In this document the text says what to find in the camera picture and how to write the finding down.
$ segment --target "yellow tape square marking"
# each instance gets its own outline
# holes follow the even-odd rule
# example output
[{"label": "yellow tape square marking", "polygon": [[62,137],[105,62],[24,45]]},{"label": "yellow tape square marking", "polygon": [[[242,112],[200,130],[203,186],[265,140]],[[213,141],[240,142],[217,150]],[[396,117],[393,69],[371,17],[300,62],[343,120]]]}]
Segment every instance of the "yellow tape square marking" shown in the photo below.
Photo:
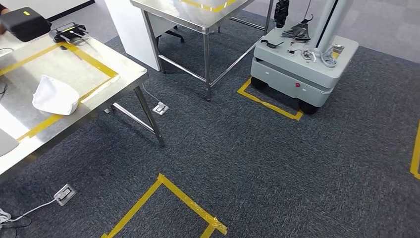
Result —
[{"label": "yellow tape square marking", "polygon": [[208,5],[198,3],[198,2],[193,1],[193,0],[181,0],[181,1],[183,1],[185,3],[188,3],[190,5],[193,5],[195,7],[202,8],[202,9],[207,10],[207,11],[211,11],[211,12],[220,12],[223,9],[225,9],[226,7],[230,6],[232,3],[236,2],[236,0],[228,0],[228,1],[224,2],[223,4],[220,4],[219,6],[212,7],[212,6],[208,6]]},{"label": "yellow tape square marking", "polygon": [[251,99],[251,100],[253,100],[253,101],[257,102],[257,103],[261,103],[261,104],[263,104],[264,106],[266,106],[266,107],[270,108],[271,110],[274,110],[274,111],[276,111],[276,112],[278,112],[278,113],[282,114],[283,116],[286,116],[286,117],[288,117],[288,118],[290,118],[290,119],[294,119],[294,120],[299,121],[299,120],[302,118],[302,116],[303,116],[303,112],[302,112],[302,111],[300,111],[300,110],[296,113],[296,115],[293,115],[293,114],[291,114],[291,113],[289,113],[289,112],[287,112],[287,111],[285,111],[285,110],[283,110],[283,109],[281,109],[281,108],[279,108],[279,107],[276,107],[276,106],[275,106],[275,105],[273,105],[273,104],[270,104],[270,103],[268,103],[268,102],[264,102],[264,101],[262,101],[261,99],[257,98],[256,96],[251,95],[251,94],[249,94],[249,93],[245,92],[245,90],[248,88],[248,86],[249,86],[250,84],[251,84],[251,78],[249,78],[249,79],[245,82],[245,84],[244,84],[244,85],[242,85],[242,87],[238,90],[238,93],[239,93],[239,94],[241,94],[242,96],[245,96],[245,97],[247,97],[247,98],[249,98],[249,99]]},{"label": "yellow tape square marking", "polygon": [[417,179],[420,179],[419,162],[420,162],[420,122],[419,122],[419,127],[417,128],[417,136],[416,136],[416,141],[414,143],[413,158],[411,159],[411,167],[410,167],[410,172]]},{"label": "yellow tape square marking", "polygon": [[[102,85],[106,84],[107,82],[109,82],[111,79],[113,79],[114,77],[116,77],[118,75],[118,73],[116,73],[115,71],[113,71],[112,69],[108,68],[106,65],[104,65],[103,63],[99,62],[98,60],[96,60],[95,58],[93,58],[92,56],[90,56],[89,54],[85,53],[84,51],[82,51],[81,49],[79,49],[77,46],[72,45],[72,44],[68,44],[66,42],[61,42],[61,43],[57,43],[53,46],[50,46],[48,48],[46,48],[45,50],[42,50],[24,60],[21,60],[17,63],[14,63],[6,68],[0,69],[0,76],[11,72],[14,69],[17,69],[21,66],[23,66],[24,64],[39,58],[45,54],[47,54],[48,52],[51,52],[55,49],[57,49],[58,47],[65,47],[68,50],[72,51],[75,55],[77,55],[78,57],[80,57],[81,59],[83,59],[84,61],[86,61],[87,63],[89,63],[90,65],[92,65],[93,67],[99,69],[102,73],[106,74],[107,76],[109,76],[109,79],[105,80],[105,82],[101,83],[100,85],[98,85],[97,87],[95,87],[94,89],[92,89],[90,92],[86,93],[85,95],[83,95],[80,99],[79,99],[79,103],[81,101],[83,101],[85,98],[89,97],[92,93],[94,93],[98,88],[100,88]],[[37,135],[39,132],[43,131],[44,129],[46,129],[47,127],[51,126],[52,124],[56,123],[57,121],[59,121],[61,118],[63,118],[63,115],[52,115],[49,118],[47,118],[45,121],[39,123],[38,125],[36,125],[35,127],[33,127],[29,132],[27,132],[26,134],[24,134],[23,136],[21,136],[20,138],[17,139],[17,141],[22,141],[24,138],[27,137],[33,137],[35,135]]]},{"label": "yellow tape square marking", "polygon": [[103,234],[101,238],[113,238],[116,236],[130,221],[130,219],[133,218],[133,216],[139,211],[139,209],[146,203],[146,201],[153,195],[153,193],[156,192],[161,184],[165,185],[165,187],[167,187],[173,194],[175,194],[179,199],[181,199],[181,201],[183,201],[188,207],[190,207],[209,224],[204,233],[201,235],[201,238],[209,238],[214,230],[218,230],[224,235],[227,234],[227,227],[218,221],[216,217],[213,217],[203,208],[201,208],[164,175],[159,174],[156,182],[149,188],[149,190],[146,191],[146,193],[139,199],[139,201],[134,204],[134,206],[127,212],[127,214],[125,214],[125,216],[121,219],[121,221],[118,222],[114,229],[112,229],[108,235]]}]

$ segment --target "floor power outlet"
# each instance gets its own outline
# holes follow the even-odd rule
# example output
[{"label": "floor power outlet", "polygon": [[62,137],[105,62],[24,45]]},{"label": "floor power outlet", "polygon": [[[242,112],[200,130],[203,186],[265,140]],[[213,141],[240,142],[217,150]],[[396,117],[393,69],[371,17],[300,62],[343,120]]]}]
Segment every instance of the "floor power outlet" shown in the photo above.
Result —
[{"label": "floor power outlet", "polygon": [[153,111],[159,115],[163,115],[166,111],[168,111],[169,107],[162,102],[159,102],[158,105],[153,108]]},{"label": "floor power outlet", "polygon": [[54,195],[54,198],[61,206],[64,206],[75,194],[76,190],[74,190],[69,184],[66,184]]}]

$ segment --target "office chair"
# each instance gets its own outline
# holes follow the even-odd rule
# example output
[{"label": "office chair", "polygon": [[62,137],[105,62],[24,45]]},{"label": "office chair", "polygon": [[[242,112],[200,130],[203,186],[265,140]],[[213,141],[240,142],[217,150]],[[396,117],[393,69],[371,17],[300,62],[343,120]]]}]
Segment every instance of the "office chair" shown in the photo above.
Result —
[{"label": "office chair", "polygon": [[[171,35],[171,36],[174,36],[174,37],[178,37],[178,38],[180,38],[180,39],[181,39],[181,43],[184,43],[184,42],[185,42],[184,37],[183,37],[181,34],[175,33],[175,32],[173,32],[173,31],[171,31],[171,30],[166,31],[165,33],[166,33],[166,34],[168,34],[168,35]],[[157,42],[157,45],[159,45],[159,38],[160,38],[160,37],[161,37],[161,36],[156,37],[156,42]]]}]

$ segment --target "stainless steel table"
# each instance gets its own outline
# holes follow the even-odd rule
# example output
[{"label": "stainless steel table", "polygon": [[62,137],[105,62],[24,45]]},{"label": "stainless steel table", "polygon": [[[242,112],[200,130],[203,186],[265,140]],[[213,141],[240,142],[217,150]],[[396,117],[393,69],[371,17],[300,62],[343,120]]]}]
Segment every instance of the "stainless steel table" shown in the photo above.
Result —
[{"label": "stainless steel table", "polygon": [[[146,127],[163,144],[139,87],[148,78],[147,70],[95,39],[74,46],[43,37],[1,57],[0,69],[0,84],[7,84],[6,93],[0,95],[0,128],[19,141],[18,147],[0,157],[0,182],[111,105]],[[54,115],[32,106],[32,94],[43,74],[79,92],[79,106],[73,114]],[[150,126],[114,103],[132,90]]]},{"label": "stainless steel table", "polygon": [[218,30],[228,19],[237,21],[239,23],[260,29],[264,31],[264,35],[267,34],[268,27],[270,24],[271,11],[274,0],[269,0],[269,7],[267,13],[267,19],[265,27],[261,27],[237,18],[234,16],[238,11],[242,10],[254,0],[131,0],[132,4],[139,7],[145,15],[148,29],[152,35],[152,39],[156,38],[153,33],[153,28],[150,23],[149,13],[160,17],[163,17],[169,21],[175,22],[176,24],[185,26],[194,31],[203,34],[204,39],[204,64],[205,64],[205,77],[202,77],[191,70],[179,65],[171,59],[161,55],[159,53],[158,46],[154,42],[155,51],[158,54],[160,60],[164,60],[175,67],[187,72],[193,77],[199,79],[206,84],[207,95],[206,99],[211,99],[211,88],[224,77],[246,54],[248,54],[256,45],[252,45],[242,56],[240,56],[225,72],[223,72],[216,79],[212,80],[210,76],[210,51],[209,51],[209,33]]}]

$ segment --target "carpet floor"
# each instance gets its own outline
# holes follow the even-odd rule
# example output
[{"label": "carpet floor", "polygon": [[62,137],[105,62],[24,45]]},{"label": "carpet floor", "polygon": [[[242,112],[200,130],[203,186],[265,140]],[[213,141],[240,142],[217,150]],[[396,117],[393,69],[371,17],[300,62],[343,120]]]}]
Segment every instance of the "carpet floor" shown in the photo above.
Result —
[{"label": "carpet floor", "polygon": [[[239,17],[264,22],[247,12]],[[202,36],[179,33],[186,43],[163,35],[162,53],[204,72]],[[211,34],[212,74],[260,35],[236,22]],[[119,38],[107,45],[125,54]],[[296,121],[237,93],[251,60],[248,54],[214,87],[211,102],[193,77],[170,65],[168,74],[150,69],[145,88],[170,106],[155,115],[166,146],[119,112],[100,114],[0,185],[0,208],[13,215],[50,201],[66,183],[78,191],[63,207],[32,213],[17,237],[108,234],[158,173],[228,227],[212,238],[420,237],[420,180],[410,173],[419,64],[360,47],[325,106]],[[281,94],[247,91],[295,112],[296,101]],[[119,103],[142,117],[134,93]],[[160,187],[116,238],[197,238],[206,227]],[[0,230],[2,238],[14,236]]]}]

